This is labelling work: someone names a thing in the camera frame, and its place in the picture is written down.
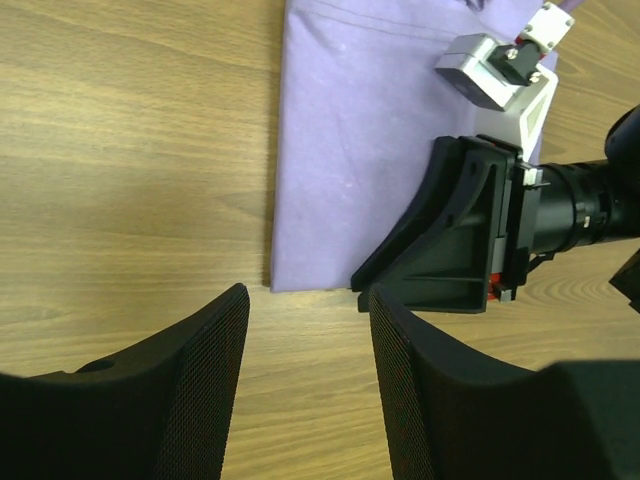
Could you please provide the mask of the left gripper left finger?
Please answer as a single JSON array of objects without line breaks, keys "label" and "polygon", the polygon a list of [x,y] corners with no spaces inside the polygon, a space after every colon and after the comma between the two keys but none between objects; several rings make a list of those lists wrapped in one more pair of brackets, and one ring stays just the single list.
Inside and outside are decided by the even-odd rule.
[{"label": "left gripper left finger", "polygon": [[1,378],[5,479],[217,479],[248,329],[245,286],[79,370]]}]

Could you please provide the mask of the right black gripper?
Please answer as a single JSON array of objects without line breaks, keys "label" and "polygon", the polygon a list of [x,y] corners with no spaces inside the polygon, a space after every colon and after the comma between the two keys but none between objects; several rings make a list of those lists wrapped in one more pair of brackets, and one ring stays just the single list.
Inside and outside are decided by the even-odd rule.
[{"label": "right black gripper", "polygon": [[609,162],[544,164],[536,183],[512,196],[507,239],[515,245],[493,273],[514,165],[514,146],[488,136],[437,138],[413,200],[351,277],[359,311],[369,311],[381,286],[411,311],[482,313],[489,298],[513,300],[558,254],[615,239]]}]

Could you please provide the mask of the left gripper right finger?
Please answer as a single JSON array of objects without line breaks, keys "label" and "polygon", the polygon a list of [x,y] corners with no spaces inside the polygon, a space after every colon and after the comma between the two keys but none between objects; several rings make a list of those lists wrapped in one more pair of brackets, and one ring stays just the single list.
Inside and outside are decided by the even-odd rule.
[{"label": "left gripper right finger", "polygon": [[639,364],[560,361],[530,371],[484,354],[369,294],[397,479],[635,479]]}]

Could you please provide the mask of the purple t shirt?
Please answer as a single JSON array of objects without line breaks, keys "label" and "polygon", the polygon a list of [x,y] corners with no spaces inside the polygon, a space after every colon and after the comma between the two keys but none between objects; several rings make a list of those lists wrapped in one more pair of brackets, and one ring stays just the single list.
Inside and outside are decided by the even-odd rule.
[{"label": "purple t shirt", "polygon": [[474,106],[434,71],[457,36],[513,39],[536,1],[290,1],[270,286],[346,288]]}]

